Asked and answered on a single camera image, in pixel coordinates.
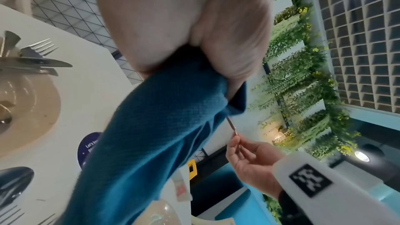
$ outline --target fabric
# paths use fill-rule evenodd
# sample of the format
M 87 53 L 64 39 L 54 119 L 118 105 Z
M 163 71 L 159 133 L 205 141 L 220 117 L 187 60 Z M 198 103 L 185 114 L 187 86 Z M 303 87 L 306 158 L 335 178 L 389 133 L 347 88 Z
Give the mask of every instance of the fabric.
M 245 85 L 228 105 L 226 79 L 200 49 L 172 59 L 116 110 L 57 224 L 131 225 L 225 117 L 244 112 Z

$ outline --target yellow object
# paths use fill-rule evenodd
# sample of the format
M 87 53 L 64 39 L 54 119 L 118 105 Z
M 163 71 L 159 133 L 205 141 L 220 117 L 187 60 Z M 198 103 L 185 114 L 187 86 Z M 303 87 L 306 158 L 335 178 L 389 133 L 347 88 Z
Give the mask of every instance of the yellow object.
M 196 162 L 194 159 L 192 159 L 188 161 L 187 165 L 189 166 L 189 180 L 191 180 L 197 175 Z

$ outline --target qr code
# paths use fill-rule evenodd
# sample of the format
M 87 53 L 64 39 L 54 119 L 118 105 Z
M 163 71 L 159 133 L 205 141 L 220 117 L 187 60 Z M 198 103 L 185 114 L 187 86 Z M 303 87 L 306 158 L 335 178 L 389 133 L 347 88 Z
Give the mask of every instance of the qr code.
M 305 164 L 289 177 L 310 198 L 332 184 L 332 181 L 309 164 Z

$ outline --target light fixture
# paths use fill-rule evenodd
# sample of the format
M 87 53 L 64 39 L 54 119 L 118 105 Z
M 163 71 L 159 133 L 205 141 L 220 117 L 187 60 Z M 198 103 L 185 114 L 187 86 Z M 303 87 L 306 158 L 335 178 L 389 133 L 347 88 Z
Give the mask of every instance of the light fixture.
M 362 153 L 361 151 L 356 151 L 356 152 L 354 152 L 354 154 L 358 159 L 360 159 L 363 162 L 370 161 L 370 158 L 366 154 Z

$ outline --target grid ceiling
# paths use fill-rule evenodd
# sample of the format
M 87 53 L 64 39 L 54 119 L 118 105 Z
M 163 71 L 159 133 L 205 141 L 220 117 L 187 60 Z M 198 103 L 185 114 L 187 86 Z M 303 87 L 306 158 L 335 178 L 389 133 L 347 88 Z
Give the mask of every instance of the grid ceiling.
M 344 103 L 400 114 L 400 0 L 319 0 Z

